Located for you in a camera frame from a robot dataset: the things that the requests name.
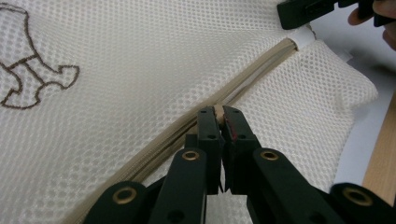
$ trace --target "human hand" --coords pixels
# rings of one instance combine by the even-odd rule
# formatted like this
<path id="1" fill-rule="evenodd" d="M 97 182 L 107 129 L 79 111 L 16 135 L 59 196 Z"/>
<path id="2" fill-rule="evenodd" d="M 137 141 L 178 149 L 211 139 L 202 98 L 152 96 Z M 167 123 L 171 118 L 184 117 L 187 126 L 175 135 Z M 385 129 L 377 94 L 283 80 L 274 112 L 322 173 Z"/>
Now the human hand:
<path id="1" fill-rule="evenodd" d="M 373 10 L 378 15 L 396 19 L 396 0 L 375 0 Z M 359 19 L 358 10 L 355 9 L 349 15 L 348 22 L 351 25 L 359 25 L 368 21 L 370 18 Z M 385 31 L 382 37 L 392 49 L 396 50 L 396 21 L 385 25 Z"/>

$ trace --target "zipper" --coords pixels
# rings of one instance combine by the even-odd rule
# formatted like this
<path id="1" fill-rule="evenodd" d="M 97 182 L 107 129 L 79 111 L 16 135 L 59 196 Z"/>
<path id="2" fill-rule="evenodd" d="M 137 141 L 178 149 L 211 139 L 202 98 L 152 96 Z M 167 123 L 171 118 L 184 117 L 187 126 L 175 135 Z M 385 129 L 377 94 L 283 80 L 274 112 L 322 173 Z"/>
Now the zipper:
<path id="1" fill-rule="evenodd" d="M 241 74 L 160 133 L 111 176 L 104 185 L 95 190 L 82 204 L 72 211 L 71 215 L 66 217 L 63 223 L 82 223 L 100 195 L 110 186 L 124 180 L 135 182 L 145 180 L 170 156 L 182 148 L 185 133 L 196 125 L 196 113 L 199 109 L 208 105 L 234 104 L 251 86 L 289 58 L 296 49 L 296 44 L 286 38 L 266 51 Z"/>

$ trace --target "wooden surface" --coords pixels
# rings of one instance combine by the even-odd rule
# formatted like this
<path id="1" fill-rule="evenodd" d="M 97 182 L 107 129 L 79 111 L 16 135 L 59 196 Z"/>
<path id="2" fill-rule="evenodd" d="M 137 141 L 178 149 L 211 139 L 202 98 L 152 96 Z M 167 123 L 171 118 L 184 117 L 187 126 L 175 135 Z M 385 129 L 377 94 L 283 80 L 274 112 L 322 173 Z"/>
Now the wooden surface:
<path id="1" fill-rule="evenodd" d="M 393 205 L 396 195 L 396 92 L 393 93 L 362 185 Z"/>

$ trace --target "embroidered dog outline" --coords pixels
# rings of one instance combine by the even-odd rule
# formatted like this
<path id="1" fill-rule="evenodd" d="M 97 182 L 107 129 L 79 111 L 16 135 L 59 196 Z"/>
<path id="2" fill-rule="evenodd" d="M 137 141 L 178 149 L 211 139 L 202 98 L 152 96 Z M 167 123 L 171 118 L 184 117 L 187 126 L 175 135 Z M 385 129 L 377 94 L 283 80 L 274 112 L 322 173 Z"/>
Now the embroidered dog outline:
<path id="1" fill-rule="evenodd" d="M 6 21 L 6 18 L 11 18 L 12 21 Z M 78 79 L 79 67 L 76 65 L 58 65 L 57 69 L 53 69 L 44 63 L 29 34 L 28 22 L 29 13 L 26 10 L 0 3 L 0 25 L 9 26 L 24 35 L 23 41 L 19 43 L 21 49 L 14 51 L 21 54 L 16 62 L 11 62 L 5 56 L 6 52 L 0 52 L 0 105 L 6 108 L 22 110 L 32 108 L 40 104 L 39 94 L 45 87 L 56 85 L 61 90 L 66 90 Z M 0 36 L 3 40 L 0 44 L 6 44 L 8 38 L 9 35 L 5 35 L 5 38 Z"/>

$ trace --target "mesh laundry bag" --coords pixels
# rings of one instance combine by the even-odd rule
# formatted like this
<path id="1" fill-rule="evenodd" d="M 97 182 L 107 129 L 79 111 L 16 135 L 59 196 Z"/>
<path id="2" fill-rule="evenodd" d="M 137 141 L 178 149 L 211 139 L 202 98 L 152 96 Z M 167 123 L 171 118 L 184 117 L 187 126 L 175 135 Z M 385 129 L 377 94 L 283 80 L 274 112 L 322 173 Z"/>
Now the mesh laundry bag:
<path id="1" fill-rule="evenodd" d="M 278 2 L 1 3 L 0 223 L 77 221 L 156 136 L 293 32 L 280 28 Z M 375 95 L 317 41 L 234 106 L 264 147 L 327 189 L 351 109 Z M 251 222 L 241 196 L 209 197 L 208 207 L 208 223 Z"/>

